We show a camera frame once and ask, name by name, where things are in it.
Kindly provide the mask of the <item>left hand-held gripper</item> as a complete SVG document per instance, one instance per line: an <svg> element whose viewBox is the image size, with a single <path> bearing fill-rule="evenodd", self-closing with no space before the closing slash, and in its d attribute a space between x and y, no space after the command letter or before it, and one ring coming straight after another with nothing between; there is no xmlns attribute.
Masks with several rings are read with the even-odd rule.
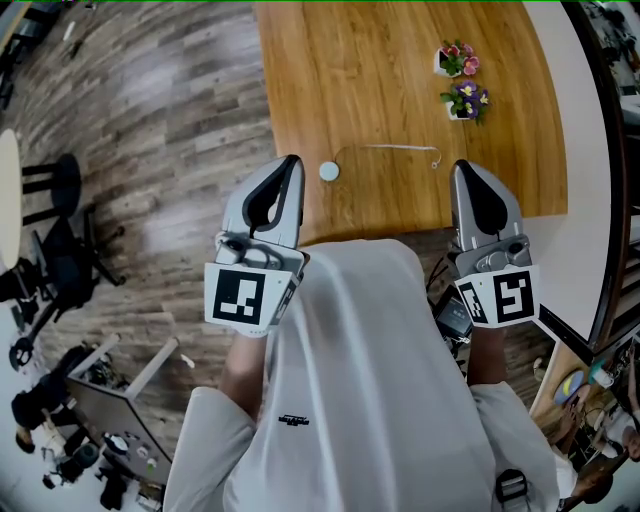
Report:
<svg viewBox="0 0 640 512"><path fill-rule="evenodd" d="M295 249L303 201L297 155L264 164L231 193L215 261L204 270L206 322L236 332L278 326L304 276L306 254Z"/></svg>

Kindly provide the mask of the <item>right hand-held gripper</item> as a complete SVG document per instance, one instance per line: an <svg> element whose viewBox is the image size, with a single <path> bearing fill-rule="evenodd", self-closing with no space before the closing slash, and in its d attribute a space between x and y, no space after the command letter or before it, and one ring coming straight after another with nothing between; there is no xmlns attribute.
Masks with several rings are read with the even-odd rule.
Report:
<svg viewBox="0 0 640 512"><path fill-rule="evenodd" d="M519 235L516 197L492 172L464 159L455 162L450 183L458 247L470 250L452 255L454 284L471 323L496 329L536 319L539 268L528 237Z"/></svg>

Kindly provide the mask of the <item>round white tape measure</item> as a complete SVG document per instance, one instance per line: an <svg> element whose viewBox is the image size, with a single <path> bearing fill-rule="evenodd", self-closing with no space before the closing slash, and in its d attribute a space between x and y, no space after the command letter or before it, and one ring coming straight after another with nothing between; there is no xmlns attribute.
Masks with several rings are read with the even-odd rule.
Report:
<svg viewBox="0 0 640 512"><path fill-rule="evenodd" d="M361 149L391 149L401 151L435 152L436 157L431 162L431 167L437 169L442 161L442 152L434 146L415 146L397 144L366 144L361 145ZM325 161L319 166L319 177L325 182L335 181L340 175L340 167L335 160Z"/></svg>

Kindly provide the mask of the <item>person's right forearm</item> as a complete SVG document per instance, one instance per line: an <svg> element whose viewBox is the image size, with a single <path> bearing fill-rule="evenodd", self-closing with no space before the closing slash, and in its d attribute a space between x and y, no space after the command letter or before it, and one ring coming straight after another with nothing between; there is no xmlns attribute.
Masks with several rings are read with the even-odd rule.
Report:
<svg viewBox="0 0 640 512"><path fill-rule="evenodd" d="M507 379L505 328L475 327L471 334L467 384L499 384Z"/></svg>

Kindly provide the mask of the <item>person's left forearm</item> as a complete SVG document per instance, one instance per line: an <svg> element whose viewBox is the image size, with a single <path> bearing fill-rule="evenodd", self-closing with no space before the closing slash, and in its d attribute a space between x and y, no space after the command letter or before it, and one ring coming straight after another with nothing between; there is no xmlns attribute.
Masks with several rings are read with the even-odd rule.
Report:
<svg viewBox="0 0 640 512"><path fill-rule="evenodd" d="M253 421L258 420L263 395L267 338L234 336L218 389Z"/></svg>

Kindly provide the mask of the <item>black device with screen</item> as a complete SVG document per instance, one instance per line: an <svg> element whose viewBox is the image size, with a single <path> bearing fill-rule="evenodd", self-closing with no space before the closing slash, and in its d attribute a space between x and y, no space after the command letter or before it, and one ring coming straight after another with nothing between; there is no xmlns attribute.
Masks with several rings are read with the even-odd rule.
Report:
<svg viewBox="0 0 640 512"><path fill-rule="evenodd" d="M458 291L449 287L434 309L436 325L443 336L452 339L468 338L472 322Z"/></svg>

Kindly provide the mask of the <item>purple flowers in white pot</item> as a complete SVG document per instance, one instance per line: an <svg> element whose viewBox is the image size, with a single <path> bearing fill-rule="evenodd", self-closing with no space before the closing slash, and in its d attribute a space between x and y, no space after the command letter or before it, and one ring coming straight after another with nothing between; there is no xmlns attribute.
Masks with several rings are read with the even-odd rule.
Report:
<svg viewBox="0 0 640 512"><path fill-rule="evenodd" d="M441 92L439 98L452 121L481 124L491 107L489 91L471 80L453 84L448 91Z"/></svg>

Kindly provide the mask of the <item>pink flowers in white pot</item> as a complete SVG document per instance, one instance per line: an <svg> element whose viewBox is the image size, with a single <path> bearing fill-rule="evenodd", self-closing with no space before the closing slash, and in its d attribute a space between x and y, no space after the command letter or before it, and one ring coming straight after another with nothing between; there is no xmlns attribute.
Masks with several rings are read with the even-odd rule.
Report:
<svg viewBox="0 0 640 512"><path fill-rule="evenodd" d="M480 59L472 46L459 39L445 40L434 55L434 73L449 78L473 76L480 69Z"/></svg>

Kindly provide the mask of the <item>wooden office table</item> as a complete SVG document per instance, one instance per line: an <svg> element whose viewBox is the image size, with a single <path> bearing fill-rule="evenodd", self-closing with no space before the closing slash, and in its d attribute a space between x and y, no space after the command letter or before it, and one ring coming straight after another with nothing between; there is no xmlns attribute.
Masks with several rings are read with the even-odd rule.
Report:
<svg viewBox="0 0 640 512"><path fill-rule="evenodd" d="M304 245L447 227L459 159L493 172L526 217L568 211L561 117L551 73L523 4L271 2L255 7L276 150L306 172ZM480 59L484 122L452 121L434 73L441 44ZM442 152L361 149L434 146ZM325 182L319 166L335 160Z"/></svg>

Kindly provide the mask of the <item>cluttered wooden table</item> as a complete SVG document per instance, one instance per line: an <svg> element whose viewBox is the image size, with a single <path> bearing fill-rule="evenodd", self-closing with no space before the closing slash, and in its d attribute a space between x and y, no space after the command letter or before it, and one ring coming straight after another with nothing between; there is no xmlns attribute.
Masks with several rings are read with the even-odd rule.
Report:
<svg viewBox="0 0 640 512"><path fill-rule="evenodd" d="M560 384L575 371L583 373L582 383L586 383L589 366L564 343L557 342L547 364L543 380L529 413L537 426L546 431L551 429L562 415L561 406L555 403L555 393Z"/></svg>

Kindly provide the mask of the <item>person's white shirt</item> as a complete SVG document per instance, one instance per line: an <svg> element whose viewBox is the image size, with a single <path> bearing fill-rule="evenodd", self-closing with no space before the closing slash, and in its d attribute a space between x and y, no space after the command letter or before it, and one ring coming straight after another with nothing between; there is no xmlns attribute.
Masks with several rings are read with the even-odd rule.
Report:
<svg viewBox="0 0 640 512"><path fill-rule="evenodd" d="M500 512L518 469L556 512L554 454L507 381L467 384L396 240L321 244L267 337L257 421L190 397L163 512Z"/></svg>

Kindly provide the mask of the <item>teal and white cup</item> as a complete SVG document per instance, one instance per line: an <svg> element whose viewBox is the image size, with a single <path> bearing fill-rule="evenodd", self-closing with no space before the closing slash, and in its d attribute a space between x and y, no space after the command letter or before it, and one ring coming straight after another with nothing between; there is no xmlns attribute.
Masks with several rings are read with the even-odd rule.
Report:
<svg viewBox="0 0 640 512"><path fill-rule="evenodd" d="M606 361L600 360L597 361L589 370L588 375L588 383L590 385L599 385L603 389L610 388L615 378L614 376L605 368Z"/></svg>

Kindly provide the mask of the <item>black office chair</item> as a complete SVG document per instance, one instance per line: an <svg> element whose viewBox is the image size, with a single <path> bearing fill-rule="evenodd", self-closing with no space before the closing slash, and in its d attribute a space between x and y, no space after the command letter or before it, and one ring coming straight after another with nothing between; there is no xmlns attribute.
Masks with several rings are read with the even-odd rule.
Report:
<svg viewBox="0 0 640 512"><path fill-rule="evenodd" d="M90 205L83 212L83 234L78 236L66 218L55 221L46 237L36 238L38 259L32 262L19 258L16 266L0 274L0 304L15 301L24 320L31 324L38 311L36 296L49 303L47 312L59 319L65 312L81 308L93 295L101 279L118 287L126 282L102 262L102 252L125 234L120 225L108 238L94 237L93 214Z"/></svg>

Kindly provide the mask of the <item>round beige table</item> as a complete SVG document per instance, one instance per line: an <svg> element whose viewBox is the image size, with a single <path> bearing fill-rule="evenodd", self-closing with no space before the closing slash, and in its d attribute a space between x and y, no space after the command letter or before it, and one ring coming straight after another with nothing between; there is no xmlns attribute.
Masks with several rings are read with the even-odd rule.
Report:
<svg viewBox="0 0 640 512"><path fill-rule="evenodd" d="M55 162L23 167L16 133L0 134L0 263L11 269L17 265L22 228L56 217L70 217L78 207L82 179L73 154ZM52 206L24 215L23 196L49 192Z"/></svg>

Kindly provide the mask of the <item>gray desk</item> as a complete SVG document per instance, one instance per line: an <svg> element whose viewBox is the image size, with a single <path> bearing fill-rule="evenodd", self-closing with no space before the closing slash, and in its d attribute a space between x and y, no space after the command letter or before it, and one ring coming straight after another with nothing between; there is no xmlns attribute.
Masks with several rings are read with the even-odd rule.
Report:
<svg viewBox="0 0 640 512"><path fill-rule="evenodd" d="M122 390L88 382L88 370L119 342L113 335L87 356L67 377L71 405L97 444L134 477L164 485L171 468L171 457L156 440L136 409L135 401L163 363L178 347L172 338Z"/></svg>

